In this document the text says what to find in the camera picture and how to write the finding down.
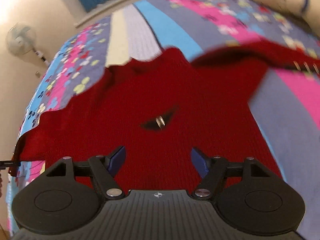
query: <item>black plastic base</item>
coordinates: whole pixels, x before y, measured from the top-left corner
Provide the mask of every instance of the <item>black plastic base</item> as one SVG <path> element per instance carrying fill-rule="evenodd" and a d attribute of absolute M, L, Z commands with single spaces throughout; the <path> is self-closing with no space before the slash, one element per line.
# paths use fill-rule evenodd
<path fill-rule="evenodd" d="M 253 158 L 230 163 L 193 149 L 201 183 L 185 190 L 138 191 L 125 196 L 113 176 L 124 147 L 73 163 L 65 157 L 14 198 L 21 228 L 13 239 L 300 239 L 301 196 Z M 92 178 L 94 190 L 75 181 Z M 224 189 L 229 177 L 240 183 Z"/>

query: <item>pink stripe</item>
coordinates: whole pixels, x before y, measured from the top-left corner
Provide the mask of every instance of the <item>pink stripe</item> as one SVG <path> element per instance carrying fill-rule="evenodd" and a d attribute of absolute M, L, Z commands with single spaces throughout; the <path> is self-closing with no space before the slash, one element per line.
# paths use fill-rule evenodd
<path fill-rule="evenodd" d="M 84 29 L 78 36 L 75 44 L 77 44 L 78 42 L 82 41 L 82 44 L 85 44 L 86 40 L 87 40 L 87 31 L 90 30 L 92 27 L 89 26 L 88 28 Z M 56 110 L 56 109 L 59 109 L 60 107 L 60 104 L 61 104 L 61 100 L 63 98 L 63 94 L 66 90 L 66 88 L 64 87 L 64 84 L 67 80 L 70 79 L 70 77 L 67 76 L 67 72 L 68 72 L 68 69 L 71 68 L 71 67 L 74 67 L 75 66 L 75 63 L 72 63 L 73 60 L 77 57 L 79 57 L 79 54 L 80 54 L 80 48 L 79 46 L 74 46 L 73 49 L 71 50 L 70 52 L 70 57 L 69 57 L 69 60 L 67 61 L 67 63 L 64 64 L 63 68 L 62 69 L 67 69 L 61 76 L 60 78 L 56 81 L 56 83 L 54 84 L 54 87 L 51 91 L 51 94 L 50 94 L 50 100 L 48 102 L 48 105 L 47 107 L 49 107 L 49 105 L 51 104 L 52 100 L 54 98 L 57 98 L 57 105 L 52 109 L 52 110 Z"/>
<path fill-rule="evenodd" d="M 221 14 L 220 10 L 214 6 L 206 6 L 203 2 L 196 1 L 196 0 L 171 0 L 180 3 L 184 7 L 196 12 L 197 14 L 201 15 L 202 17 L 214 17 L 216 20 L 209 19 L 215 25 L 225 25 L 229 28 L 235 28 L 238 33 L 229 35 L 235 38 L 239 42 L 246 42 L 246 41 L 259 41 L 260 36 L 253 31 L 249 31 L 245 26 L 239 24 L 238 20 L 227 14 Z"/>
<path fill-rule="evenodd" d="M 38 177 L 40 175 L 40 171 L 43 167 L 43 164 L 45 161 L 33 161 L 31 163 L 31 168 L 30 168 L 30 177 L 28 179 L 28 182 L 31 182 L 33 179 Z"/>
<path fill-rule="evenodd" d="M 320 129 L 320 83 L 315 78 L 306 78 L 303 73 L 286 70 L 276 70 L 276 73 L 299 99 Z"/>

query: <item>floral bedspread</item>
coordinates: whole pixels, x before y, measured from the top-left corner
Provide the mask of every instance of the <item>floral bedspread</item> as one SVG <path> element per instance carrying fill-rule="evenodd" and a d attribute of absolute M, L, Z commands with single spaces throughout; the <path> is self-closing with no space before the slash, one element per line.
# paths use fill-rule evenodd
<path fill-rule="evenodd" d="M 75 95 L 95 84 L 105 67 L 130 57 L 150 60 L 167 46 L 188 60 L 217 46 L 238 46 L 268 38 L 311 57 L 320 43 L 281 14 L 250 0 L 141 0 L 114 12 L 69 39 L 56 54 L 26 110 L 19 136 L 36 127 L 41 114 L 64 108 Z M 320 81 L 311 74 L 270 70 L 250 108 L 283 178 L 306 202 L 298 229 L 319 239 Z M 18 227 L 11 213 L 14 196 L 43 170 L 44 161 L 22 162 L 9 176 L 6 201 L 11 234 Z"/>

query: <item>sweater sleeve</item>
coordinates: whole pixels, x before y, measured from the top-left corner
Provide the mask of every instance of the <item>sweater sleeve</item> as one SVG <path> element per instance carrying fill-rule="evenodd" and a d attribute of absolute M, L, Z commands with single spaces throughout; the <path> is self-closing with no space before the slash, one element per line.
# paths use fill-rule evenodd
<path fill-rule="evenodd" d="M 209 51 L 191 64 L 205 79 L 214 81 L 222 89 L 232 83 L 238 89 L 227 93 L 248 101 L 269 67 L 294 69 L 298 64 L 301 70 L 308 70 L 305 65 L 320 66 L 320 60 L 270 41 L 259 41 Z"/>

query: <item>metal screw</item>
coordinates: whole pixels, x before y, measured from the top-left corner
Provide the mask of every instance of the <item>metal screw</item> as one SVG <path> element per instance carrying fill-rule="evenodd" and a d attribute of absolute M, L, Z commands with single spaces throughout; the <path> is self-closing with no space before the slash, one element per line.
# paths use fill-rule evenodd
<path fill-rule="evenodd" d="M 165 126 L 165 122 L 164 122 L 162 116 L 158 116 L 158 117 L 156 118 L 156 122 L 157 122 L 159 128 L 162 128 L 163 126 Z"/>
<path fill-rule="evenodd" d="M 195 195 L 198 197 L 207 197 L 210 195 L 210 191 L 207 190 L 206 188 L 199 188 L 199 189 L 196 189 Z"/>
<path fill-rule="evenodd" d="M 110 197 L 118 197 L 122 194 L 122 190 L 119 188 L 111 188 L 107 190 L 107 195 Z"/>

